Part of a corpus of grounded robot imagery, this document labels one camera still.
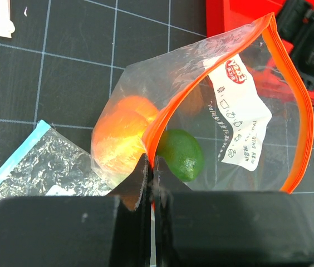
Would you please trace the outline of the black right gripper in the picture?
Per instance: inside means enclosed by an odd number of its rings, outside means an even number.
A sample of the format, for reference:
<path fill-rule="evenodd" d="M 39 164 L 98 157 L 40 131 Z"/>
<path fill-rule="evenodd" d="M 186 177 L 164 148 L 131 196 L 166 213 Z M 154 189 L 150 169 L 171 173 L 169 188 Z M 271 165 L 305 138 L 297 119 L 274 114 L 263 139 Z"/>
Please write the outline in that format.
<path fill-rule="evenodd" d="M 276 15 L 281 39 L 293 48 L 290 58 L 309 91 L 314 90 L 314 5 L 308 1 L 285 1 Z"/>

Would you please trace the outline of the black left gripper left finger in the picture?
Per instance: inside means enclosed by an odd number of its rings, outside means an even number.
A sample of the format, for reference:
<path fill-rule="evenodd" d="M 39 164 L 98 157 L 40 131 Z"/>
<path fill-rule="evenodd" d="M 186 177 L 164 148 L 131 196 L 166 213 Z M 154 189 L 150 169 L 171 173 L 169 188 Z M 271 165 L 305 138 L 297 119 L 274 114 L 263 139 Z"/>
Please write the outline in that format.
<path fill-rule="evenodd" d="M 142 154 L 106 196 L 0 201 L 0 266 L 149 266 L 153 171 Z"/>

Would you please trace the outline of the orange fruit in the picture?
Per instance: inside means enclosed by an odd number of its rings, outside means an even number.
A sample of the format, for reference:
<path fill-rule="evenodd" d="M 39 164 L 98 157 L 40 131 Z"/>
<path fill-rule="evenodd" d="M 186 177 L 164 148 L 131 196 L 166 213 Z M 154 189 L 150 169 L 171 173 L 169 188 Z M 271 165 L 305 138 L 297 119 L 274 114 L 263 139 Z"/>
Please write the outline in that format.
<path fill-rule="evenodd" d="M 105 171 L 127 176 L 145 152 L 141 137 L 148 121 L 131 110 L 116 110 L 100 117 L 92 134 L 92 155 Z"/>
<path fill-rule="evenodd" d="M 151 101 L 138 95 L 123 98 L 117 103 L 117 108 L 134 111 L 146 119 L 147 122 L 154 121 L 159 113 L 159 110 Z"/>

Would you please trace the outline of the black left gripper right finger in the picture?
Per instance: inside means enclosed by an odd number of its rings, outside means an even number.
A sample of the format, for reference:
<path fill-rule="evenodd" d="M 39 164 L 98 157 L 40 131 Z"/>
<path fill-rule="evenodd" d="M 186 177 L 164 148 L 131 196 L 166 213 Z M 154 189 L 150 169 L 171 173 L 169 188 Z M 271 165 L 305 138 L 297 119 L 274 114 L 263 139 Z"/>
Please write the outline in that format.
<path fill-rule="evenodd" d="M 153 168 L 157 266 L 312 266 L 314 234 L 278 191 L 194 191 Z"/>

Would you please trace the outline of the orange zipper clear bag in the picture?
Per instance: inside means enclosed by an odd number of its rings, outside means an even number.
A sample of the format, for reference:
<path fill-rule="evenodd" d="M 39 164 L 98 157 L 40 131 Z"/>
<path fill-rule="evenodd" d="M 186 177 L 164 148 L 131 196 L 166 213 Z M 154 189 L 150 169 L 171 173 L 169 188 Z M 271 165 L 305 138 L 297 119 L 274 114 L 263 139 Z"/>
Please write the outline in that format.
<path fill-rule="evenodd" d="M 273 13 L 127 66 L 100 117 L 132 95 L 159 110 L 141 137 L 150 162 L 160 157 L 166 130 L 184 130 L 199 142 L 204 168 L 185 182 L 193 190 L 291 193 L 305 175 L 313 108 Z M 92 142 L 91 166 L 113 187 L 127 177 L 103 170 Z"/>

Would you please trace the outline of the dark green lime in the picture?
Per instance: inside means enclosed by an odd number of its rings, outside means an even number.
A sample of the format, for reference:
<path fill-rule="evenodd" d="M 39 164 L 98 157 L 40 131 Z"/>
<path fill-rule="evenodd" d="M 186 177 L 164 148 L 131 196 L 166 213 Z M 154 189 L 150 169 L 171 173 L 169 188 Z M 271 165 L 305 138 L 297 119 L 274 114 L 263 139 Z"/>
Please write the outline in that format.
<path fill-rule="evenodd" d="M 204 156 L 199 142 L 181 129 L 164 131 L 156 154 L 165 160 L 170 171 L 182 182 L 195 180 L 204 168 Z"/>

